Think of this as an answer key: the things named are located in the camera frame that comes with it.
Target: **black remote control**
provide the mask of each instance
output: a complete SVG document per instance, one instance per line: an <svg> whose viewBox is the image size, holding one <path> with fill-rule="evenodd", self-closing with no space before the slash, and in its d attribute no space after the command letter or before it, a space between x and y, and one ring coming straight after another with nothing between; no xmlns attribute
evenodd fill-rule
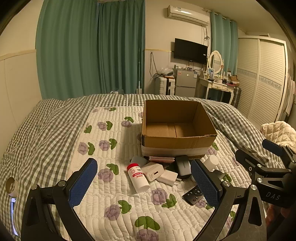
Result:
<svg viewBox="0 0 296 241"><path fill-rule="evenodd" d="M190 205L196 204L200 199L202 199L203 194L200 190L200 188L196 185L193 189L191 189L189 192L185 193L182 196L187 203Z"/></svg>

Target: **blue gripper pad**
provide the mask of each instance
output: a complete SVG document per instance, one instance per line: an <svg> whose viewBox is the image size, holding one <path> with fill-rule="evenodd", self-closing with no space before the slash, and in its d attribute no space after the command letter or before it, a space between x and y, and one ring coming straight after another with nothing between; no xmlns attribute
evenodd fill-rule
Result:
<svg viewBox="0 0 296 241"><path fill-rule="evenodd" d="M79 176L69 190L68 201L71 208L81 203L87 189L98 172L98 163L95 159L89 158L77 172Z"/></svg>
<svg viewBox="0 0 296 241"><path fill-rule="evenodd" d="M278 144L273 143L270 140L264 139L262 141L262 146L264 149L272 152L273 154L277 156L282 156L283 155L283 148L279 146Z"/></svg>
<svg viewBox="0 0 296 241"><path fill-rule="evenodd" d="M211 173L199 159L191 162L191 174L202 191L207 203L217 208L222 193L221 181L218 177Z"/></svg>

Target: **sliding wardrobe door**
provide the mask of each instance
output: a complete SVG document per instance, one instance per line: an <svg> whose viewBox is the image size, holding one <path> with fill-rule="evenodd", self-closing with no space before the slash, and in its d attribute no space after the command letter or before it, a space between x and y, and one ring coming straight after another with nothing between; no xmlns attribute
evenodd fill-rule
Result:
<svg viewBox="0 0 296 241"><path fill-rule="evenodd" d="M237 109L248 116L258 72L258 39L239 39L237 78L242 89Z"/></svg>
<svg viewBox="0 0 296 241"><path fill-rule="evenodd" d="M259 79L248 119L258 129L275 122L284 90L286 60L282 43L260 39Z"/></svg>

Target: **teal curtain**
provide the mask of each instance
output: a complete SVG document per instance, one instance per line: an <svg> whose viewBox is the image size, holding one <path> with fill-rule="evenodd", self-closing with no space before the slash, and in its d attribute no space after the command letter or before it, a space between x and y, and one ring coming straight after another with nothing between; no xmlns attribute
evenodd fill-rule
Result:
<svg viewBox="0 0 296 241"><path fill-rule="evenodd" d="M102 93L97 63L96 0L44 0L36 33L43 99Z"/></svg>
<svg viewBox="0 0 296 241"><path fill-rule="evenodd" d="M145 0L98 3L97 36L102 92L144 90Z"/></svg>
<svg viewBox="0 0 296 241"><path fill-rule="evenodd" d="M217 50L224 60L225 74L230 69L232 74L237 71L238 35L237 23L223 19L221 14L211 12L212 51Z"/></svg>

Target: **textured blue pad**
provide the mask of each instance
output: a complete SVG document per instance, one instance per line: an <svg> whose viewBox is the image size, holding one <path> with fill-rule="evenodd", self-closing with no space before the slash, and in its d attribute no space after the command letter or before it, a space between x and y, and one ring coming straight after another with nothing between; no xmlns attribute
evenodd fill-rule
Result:
<svg viewBox="0 0 296 241"><path fill-rule="evenodd" d="M220 203L219 190L196 161L191 162L191 174L202 191L207 203L217 208Z"/></svg>
<svg viewBox="0 0 296 241"><path fill-rule="evenodd" d="M283 148L281 146L279 146L278 144L273 143L270 140L264 139L262 141L262 146L264 149L269 150L270 152L272 152L273 154L275 154L277 156L283 155Z"/></svg>
<svg viewBox="0 0 296 241"><path fill-rule="evenodd" d="M80 174L69 191L69 204L71 208L81 203L87 189L98 172L98 164L96 160L93 158L91 159L91 162Z"/></svg>

